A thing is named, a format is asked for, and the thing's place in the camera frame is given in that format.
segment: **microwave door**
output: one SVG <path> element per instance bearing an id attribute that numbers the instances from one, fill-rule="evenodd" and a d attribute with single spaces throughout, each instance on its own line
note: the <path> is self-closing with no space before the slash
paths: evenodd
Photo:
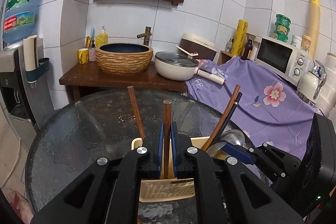
<path id="1" fill-rule="evenodd" d="M 281 45 L 281 43 L 262 39 L 257 59 L 259 59 L 264 66 L 287 79 L 291 71 L 291 58 L 295 58 L 292 56 L 292 52 L 293 50 L 291 48 Z"/>

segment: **microwave dial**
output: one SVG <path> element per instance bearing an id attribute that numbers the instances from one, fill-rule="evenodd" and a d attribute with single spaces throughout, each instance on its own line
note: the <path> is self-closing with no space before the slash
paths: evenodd
<path id="1" fill-rule="evenodd" d="M 302 66 L 302 65 L 303 65 L 303 59 L 302 59 L 302 58 L 299 58 L 299 59 L 297 60 L 297 63 L 298 63 L 299 66 Z"/>
<path id="2" fill-rule="evenodd" d="M 300 70 L 298 68 L 294 69 L 294 75 L 295 76 L 299 76 L 300 75 Z"/>

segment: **brown bottle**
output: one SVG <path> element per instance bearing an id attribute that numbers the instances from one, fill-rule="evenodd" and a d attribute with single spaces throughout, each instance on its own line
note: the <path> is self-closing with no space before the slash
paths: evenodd
<path id="1" fill-rule="evenodd" d="M 247 39 L 247 42 L 244 46 L 244 52 L 243 55 L 241 56 L 241 60 L 247 60 L 247 57 L 249 56 L 250 51 L 253 49 L 252 45 L 252 39 Z"/>

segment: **glass tabletop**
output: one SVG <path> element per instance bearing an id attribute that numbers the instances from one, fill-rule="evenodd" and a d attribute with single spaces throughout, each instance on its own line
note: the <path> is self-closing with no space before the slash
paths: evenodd
<path id="1" fill-rule="evenodd" d="M 221 114 L 172 92 L 135 90 L 146 135 L 154 134 L 163 117 L 163 100 L 172 100 L 172 120 L 179 133 L 209 136 Z M 229 122 L 226 130 L 238 129 Z M 41 129 L 28 154 L 26 191 L 39 211 L 99 157 L 122 158 L 139 138 L 127 89 L 112 89 L 81 98 L 53 116 Z M 140 203 L 144 223 L 196 223 L 195 197 Z"/>

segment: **white frying pan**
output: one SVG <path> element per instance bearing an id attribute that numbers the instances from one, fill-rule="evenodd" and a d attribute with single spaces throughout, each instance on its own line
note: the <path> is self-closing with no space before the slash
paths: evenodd
<path id="1" fill-rule="evenodd" d="M 223 85 L 225 81 L 217 75 L 200 69 L 198 61 L 188 58 L 186 55 L 173 52 L 157 52 L 154 63 L 157 72 L 168 79 L 186 81 L 197 74 L 220 85 Z"/>

